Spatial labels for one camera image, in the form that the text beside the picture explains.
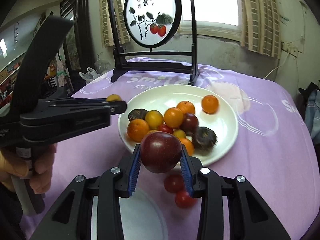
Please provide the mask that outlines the person's left hand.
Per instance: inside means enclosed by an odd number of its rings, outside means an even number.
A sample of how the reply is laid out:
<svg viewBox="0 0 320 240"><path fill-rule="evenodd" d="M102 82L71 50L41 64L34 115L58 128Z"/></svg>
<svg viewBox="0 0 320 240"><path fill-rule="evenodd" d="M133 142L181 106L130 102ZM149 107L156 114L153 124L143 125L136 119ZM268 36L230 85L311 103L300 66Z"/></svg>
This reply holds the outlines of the person's left hand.
<svg viewBox="0 0 320 240"><path fill-rule="evenodd" d="M57 144L49 145L35 161L36 174L29 180L30 187L35 194L43 194L50 189L56 150ZM1 184L9 191L14 192L11 175L23 178L27 176L28 172L29 168L23 159L1 148Z"/></svg>

